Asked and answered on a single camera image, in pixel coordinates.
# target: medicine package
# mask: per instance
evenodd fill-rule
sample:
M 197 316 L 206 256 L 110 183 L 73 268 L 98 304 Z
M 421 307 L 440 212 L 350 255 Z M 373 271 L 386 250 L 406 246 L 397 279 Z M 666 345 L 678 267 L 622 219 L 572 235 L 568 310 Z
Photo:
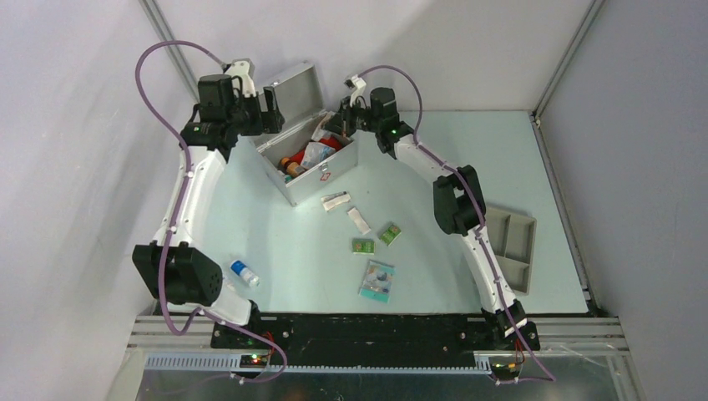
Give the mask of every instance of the medicine package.
M 359 295 L 380 302 L 388 302 L 395 272 L 391 265 L 369 261 Z

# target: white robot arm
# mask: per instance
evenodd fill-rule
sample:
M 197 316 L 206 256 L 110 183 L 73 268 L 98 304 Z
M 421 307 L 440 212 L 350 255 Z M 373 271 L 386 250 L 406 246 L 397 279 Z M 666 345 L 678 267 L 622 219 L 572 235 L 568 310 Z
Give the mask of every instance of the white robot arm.
M 200 103 L 180 134 L 187 148 L 167 212 L 153 240 L 133 250 L 133 263 L 153 297 L 164 297 L 181 312 L 199 308 L 240 326 L 249 322 L 255 305 L 240 297 L 221 267 L 199 249 L 216 183 L 238 136 L 280 132 L 284 123 L 273 88 L 264 88 L 266 110 L 261 111 L 252 73 L 253 64 L 242 59 L 227 64 L 224 74 L 200 79 Z M 200 121 L 194 122 L 197 111 Z

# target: gray tray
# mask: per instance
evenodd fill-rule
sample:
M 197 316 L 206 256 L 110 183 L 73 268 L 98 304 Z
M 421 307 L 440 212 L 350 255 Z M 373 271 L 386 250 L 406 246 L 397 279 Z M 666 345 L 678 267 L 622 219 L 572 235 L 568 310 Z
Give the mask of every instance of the gray tray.
M 494 207 L 487 207 L 485 217 L 489 243 L 504 278 L 514 291 L 528 294 L 534 259 L 536 219 Z

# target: light blue tabletop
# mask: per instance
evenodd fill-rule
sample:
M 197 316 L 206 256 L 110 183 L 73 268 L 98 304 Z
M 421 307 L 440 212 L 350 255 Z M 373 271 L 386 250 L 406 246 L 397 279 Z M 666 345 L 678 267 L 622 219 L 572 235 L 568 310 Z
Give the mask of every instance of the light blue tabletop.
M 414 113 L 404 113 L 411 125 Z M 477 169 L 485 201 L 538 220 L 526 312 L 587 312 L 548 177 L 525 112 L 426 112 L 420 135 L 443 158 Z M 269 181 L 248 146 L 237 145 L 221 176 L 203 251 L 222 266 L 242 260 L 260 276 L 244 297 L 267 312 L 440 313 L 480 311 L 461 250 L 432 214 L 432 188 L 403 163 L 382 155 L 373 134 L 359 132 L 359 166 L 297 207 Z M 320 197 L 346 190 L 372 228 L 388 222 L 402 234 L 377 241 L 372 259 L 396 268 L 389 303 L 358 295 L 368 256 L 351 253 L 361 237 L 350 206 L 326 213 Z

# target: aluminum frame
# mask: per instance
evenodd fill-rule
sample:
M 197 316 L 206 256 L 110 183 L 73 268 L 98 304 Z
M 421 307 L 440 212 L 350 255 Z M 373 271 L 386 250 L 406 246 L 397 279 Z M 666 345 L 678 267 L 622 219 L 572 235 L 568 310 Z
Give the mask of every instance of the aluminum frame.
M 641 401 L 644 394 L 636 376 L 630 348 L 617 317 L 531 317 L 536 323 L 541 349 L 540 357 L 583 358 L 592 363 L 606 361 L 612 375 L 615 392 L 620 401 Z M 184 324 L 187 317 L 173 317 Z M 469 321 L 483 321 L 482 317 L 469 317 Z M 214 323 L 206 317 L 196 317 L 190 335 L 174 336 L 161 316 L 138 316 L 128 340 L 126 354 L 145 353 L 146 370 L 182 371 L 232 371 L 247 369 L 236 367 L 236 356 L 257 353 L 246 349 L 213 349 L 210 347 Z M 436 373 L 436 374 L 485 374 L 490 358 L 511 357 L 513 351 L 475 351 L 476 367 L 467 369 L 435 368 L 332 368 L 321 366 L 293 366 L 293 373 Z

